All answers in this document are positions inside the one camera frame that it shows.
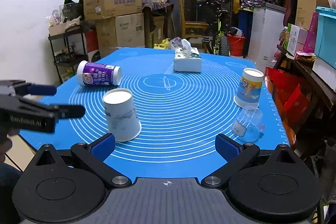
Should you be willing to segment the person's left hand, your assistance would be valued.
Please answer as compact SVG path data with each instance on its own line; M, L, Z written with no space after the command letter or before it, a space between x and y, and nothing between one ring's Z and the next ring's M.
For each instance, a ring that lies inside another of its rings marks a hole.
M9 138L9 136L15 136L18 135L20 132L20 129L15 128L5 128L1 126L0 129L0 135L1 135L1 141L0 141L0 162L5 161L5 154L7 151L11 149L13 146L13 142Z

